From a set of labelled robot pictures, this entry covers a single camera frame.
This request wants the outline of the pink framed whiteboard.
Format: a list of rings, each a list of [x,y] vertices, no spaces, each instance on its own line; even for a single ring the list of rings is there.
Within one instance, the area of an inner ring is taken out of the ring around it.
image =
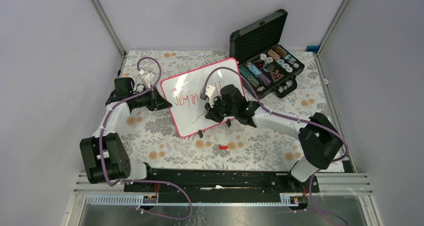
[[[164,98],[172,103],[170,113],[181,138],[219,125],[218,122],[198,118],[206,115],[205,104],[209,103],[208,99],[200,98],[204,85],[216,87],[219,94],[221,88],[233,84],[243,96],[246,95],[241,78],[228,69],[239,71],[235,58],[227,58],[161,81]]]

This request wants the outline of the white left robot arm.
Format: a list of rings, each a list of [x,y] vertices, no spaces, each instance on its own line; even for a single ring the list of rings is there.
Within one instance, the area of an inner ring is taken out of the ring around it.
[[[146,107],[150,111],[160,111],[172,107],[172,104],[160,95],[157,87],[143,87],[143,94],[139,96],[134,86],[135,82],[130,77],[114,80],[114,90],[105,103],[106,112],[99,128],[79,144],[85,172],[91,184],[107,181],[104,169],[109,180],[130,176],[131,163],[119,131],[133,109]]]

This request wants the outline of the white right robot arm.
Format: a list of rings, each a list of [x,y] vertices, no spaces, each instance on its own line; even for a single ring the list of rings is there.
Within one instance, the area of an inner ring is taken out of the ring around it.
[[[312,117],[300,118],[272,111],[261,102],[248,101],[232,84],[224,86],[219,93],[215,87],[207,85],[201,98],[208,99],[206,119],[220,123],[233,117],[242,125],[270,129],[300,142],[303,157],[291,168],[286,179],[288,188],[294,192],[301,191],[314,173],[327,169],[344,144],[325,115],[315,113]]]

